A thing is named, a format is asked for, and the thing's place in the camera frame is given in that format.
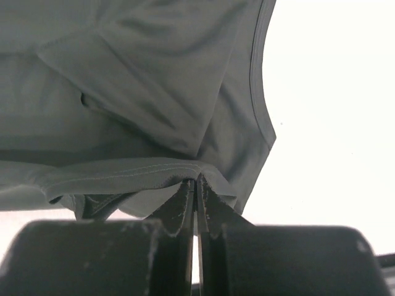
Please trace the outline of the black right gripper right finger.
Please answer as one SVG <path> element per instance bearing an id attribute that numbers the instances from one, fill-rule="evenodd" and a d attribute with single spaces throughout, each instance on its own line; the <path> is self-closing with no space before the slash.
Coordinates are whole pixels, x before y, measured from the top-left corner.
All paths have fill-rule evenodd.
<path id="1" fill-rule="evenodd" d="M 346 226 L 256 226 L 204 176 L 196 185 L 201 295 L 391 295 L 362 233 Z"/>

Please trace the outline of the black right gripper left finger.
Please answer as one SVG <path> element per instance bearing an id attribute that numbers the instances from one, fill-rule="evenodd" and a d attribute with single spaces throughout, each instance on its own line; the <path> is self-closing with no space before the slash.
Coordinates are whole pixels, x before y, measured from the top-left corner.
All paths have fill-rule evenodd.
<path id="1" fill-rule="evenodd" d="M 2 295 L 189 295 L 195 182 L 143 220 L 41 220 L 1 263 Z"/>

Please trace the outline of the dark grey t-shirt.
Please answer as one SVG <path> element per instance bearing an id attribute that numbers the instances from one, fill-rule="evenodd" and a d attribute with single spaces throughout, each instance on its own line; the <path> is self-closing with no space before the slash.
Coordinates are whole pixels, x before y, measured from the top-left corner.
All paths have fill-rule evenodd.
<path id="1" fill-rule="evenodd" d="M 1 210 L 145 217 L 204 176 L 242 213 L 276 135 L 274 1 L 2 1 Z"/>

